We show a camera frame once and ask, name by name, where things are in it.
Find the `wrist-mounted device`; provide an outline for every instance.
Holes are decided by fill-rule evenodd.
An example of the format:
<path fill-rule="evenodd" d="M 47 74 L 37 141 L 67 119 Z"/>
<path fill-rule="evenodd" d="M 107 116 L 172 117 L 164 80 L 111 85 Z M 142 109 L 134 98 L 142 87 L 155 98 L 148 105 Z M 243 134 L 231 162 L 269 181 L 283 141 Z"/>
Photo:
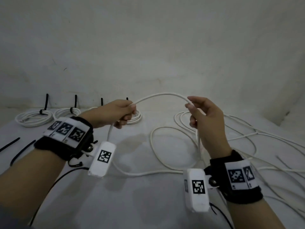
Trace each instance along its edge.
<path fill-rule="evenodd" d="M 249 160 L 244 160 L 235 150 L 228 157 L 211 159 L 210 163 L 204 170 L 212 176 L 209 183 L 218 186 L 227 201 L 249 204 L 263 198 Z"/>
<path fill-rule="evenodd" d="M 83 151 L 91 152 L 93 127 L 81 117 L 60 117 L 43 132 L 35 144 L 36 149 L 50 150 L 65 161 L 80 158 Z"/>

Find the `right hand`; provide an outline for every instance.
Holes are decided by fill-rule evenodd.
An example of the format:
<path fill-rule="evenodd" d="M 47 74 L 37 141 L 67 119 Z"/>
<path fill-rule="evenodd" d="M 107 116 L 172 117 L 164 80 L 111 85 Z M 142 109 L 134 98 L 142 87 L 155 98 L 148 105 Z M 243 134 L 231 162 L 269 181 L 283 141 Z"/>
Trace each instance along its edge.
<path fill-rule="evenodd" d="M 210 157 L 213 159 L 230 156 L 232 149 L 224 131 L 224 114 L 222 110 L 205 97 L 189 96 L 188 99 L 194 104 L 185 105 L 192 114 L 190 126 L 198 129 L 201 142 Z"/>

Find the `hand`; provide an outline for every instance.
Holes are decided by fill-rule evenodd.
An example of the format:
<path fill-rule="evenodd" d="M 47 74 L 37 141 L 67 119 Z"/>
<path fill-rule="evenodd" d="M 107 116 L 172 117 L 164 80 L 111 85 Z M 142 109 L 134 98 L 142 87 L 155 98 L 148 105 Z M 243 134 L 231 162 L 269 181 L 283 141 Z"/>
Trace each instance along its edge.
<path fill-rule="evenodd" d="M 114 124 L 116 128 L 122 128 L 131 120 L 136 112 L 136 105 L 130 100 L 114 100 L 104 106 L 92 108 L 78 115 L 87 120 L 94 128 Z"/>
<path fill-rule="evenodd" d="M 224 114 L 221 109 L 208 98 L 189 96 L 188 99 L 194 104 L 185 105 L 192 114 L 190 126 L 198 129 L 201 142 L 211 158 L 231 155 L 232 149 L 224 131 Z"/>

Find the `left hand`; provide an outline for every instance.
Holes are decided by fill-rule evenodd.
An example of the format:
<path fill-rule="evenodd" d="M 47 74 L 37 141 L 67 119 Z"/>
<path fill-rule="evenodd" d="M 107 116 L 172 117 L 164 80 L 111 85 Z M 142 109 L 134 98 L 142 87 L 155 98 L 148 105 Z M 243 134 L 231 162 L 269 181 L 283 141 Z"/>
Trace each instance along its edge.
<path fill-rule="evenodd" d="M 93 108 L 78 115 L 87 120 L 94 128 L 111 125 L 122 128 L 136 112 L 136 105 L 130 100 L 114 100 L 104 106 Z"/>

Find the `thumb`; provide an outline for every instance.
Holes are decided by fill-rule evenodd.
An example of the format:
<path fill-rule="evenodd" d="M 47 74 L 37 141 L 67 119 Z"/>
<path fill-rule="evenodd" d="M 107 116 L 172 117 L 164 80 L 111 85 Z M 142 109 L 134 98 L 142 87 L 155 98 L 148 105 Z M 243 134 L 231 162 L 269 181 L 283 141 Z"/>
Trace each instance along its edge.
<path fill-rule="evenodd" d="M 132 113 L 133 111 L 136 110 L 136 105 L 135 104 L 131 104 L 125 108 L 122 108 L 123 112 L 124 112 L 124 115 L 127 115 L 127 114 L 130 114 Z"/>
<path fill-rule="evenodd" d="M 192 104 L 187 104 L 186 107 L 190 111 L 191 115 L 195 117 L 195 119 L 198 121 L 204 117 L 204 115 Z"/>

